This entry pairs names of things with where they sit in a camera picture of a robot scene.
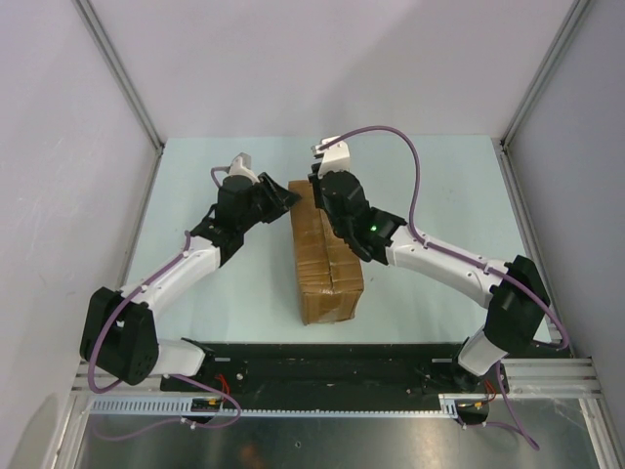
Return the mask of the brown cardboard express box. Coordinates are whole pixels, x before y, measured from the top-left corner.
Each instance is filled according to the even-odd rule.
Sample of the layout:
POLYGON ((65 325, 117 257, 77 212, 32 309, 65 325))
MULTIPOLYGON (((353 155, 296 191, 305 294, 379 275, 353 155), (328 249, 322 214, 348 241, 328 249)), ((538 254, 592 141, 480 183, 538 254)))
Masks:
POLYGON ((334 235, 325 212, 315 207, 312 184, 291 181, 288 190, 301 197, 290 219, 302 322, 352 320, 364 291, 360 260, 334 235))

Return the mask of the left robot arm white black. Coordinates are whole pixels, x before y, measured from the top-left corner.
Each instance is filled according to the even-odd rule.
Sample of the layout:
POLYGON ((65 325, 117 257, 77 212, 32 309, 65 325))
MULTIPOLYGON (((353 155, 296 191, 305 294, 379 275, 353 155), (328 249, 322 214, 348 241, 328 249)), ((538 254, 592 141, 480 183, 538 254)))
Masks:
POLYGON ((288 213, 300 196, 268 174, 225 177, 217 200, 180 251, 155 273, 117 290, 98 289, 90 298, 79 347, 91 391, 106 393, 151 375, 182 376, 194 390, 209 388, 216 367, 206 347, 186 339, 161 339, 160 314, 204 277, 214 274, 243 246, 246 233, 288 213))

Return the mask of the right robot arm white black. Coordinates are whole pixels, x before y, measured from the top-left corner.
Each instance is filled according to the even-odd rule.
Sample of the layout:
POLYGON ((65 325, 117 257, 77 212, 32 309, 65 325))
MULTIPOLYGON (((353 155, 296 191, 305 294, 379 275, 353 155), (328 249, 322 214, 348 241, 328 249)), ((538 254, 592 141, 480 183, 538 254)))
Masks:
POLYGON ((359 180, 348 171, 311 172, 309 181, 315 206, 357 258, 422 274, 486 310, 484 325, 465 341, 450 368, 458 390, 475 391, 497 362, 533 342, 549 298, 530 259, 486 260, 413 233, 401 217, 371 206, 359 180))

